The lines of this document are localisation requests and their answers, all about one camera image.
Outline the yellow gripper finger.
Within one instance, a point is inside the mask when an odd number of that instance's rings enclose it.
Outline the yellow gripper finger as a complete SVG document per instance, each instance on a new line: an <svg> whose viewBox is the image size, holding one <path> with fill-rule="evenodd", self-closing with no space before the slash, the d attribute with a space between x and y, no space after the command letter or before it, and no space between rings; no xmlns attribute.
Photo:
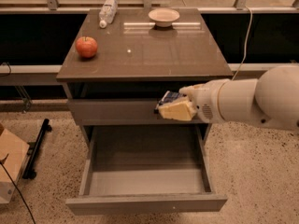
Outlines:
<svg viewBox="0 0 299 224"><path fill-rule="evenodd" d="M196 115L193 103L188 97L181 97L158 107L160 115L164 119L190 121Z"/></svg>

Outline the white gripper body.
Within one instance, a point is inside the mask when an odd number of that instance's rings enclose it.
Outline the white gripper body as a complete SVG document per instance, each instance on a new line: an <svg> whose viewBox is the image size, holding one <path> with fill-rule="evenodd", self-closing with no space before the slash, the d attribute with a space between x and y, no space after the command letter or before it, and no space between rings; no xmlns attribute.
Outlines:
<svg viewBox="0 0 299 224"><path fill-rule="evenodd" d="M204 84L183 87L179 92L189 97L201 121L222 123L224 117L220 112L219 95L221 88L227 82L228 79L212 80Z"/></svg>

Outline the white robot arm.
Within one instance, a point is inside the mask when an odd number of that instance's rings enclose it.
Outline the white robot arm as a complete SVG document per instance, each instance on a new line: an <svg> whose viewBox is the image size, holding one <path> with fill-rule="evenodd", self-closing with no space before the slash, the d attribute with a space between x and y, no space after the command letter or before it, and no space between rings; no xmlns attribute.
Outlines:
<svg viewBox="0 0 299 224"><path fill-rule="evenodd" d="M215 79L167 92L156 109L164 119L242 122L299 131L299 66L281 65L252 79Z"/></svg>

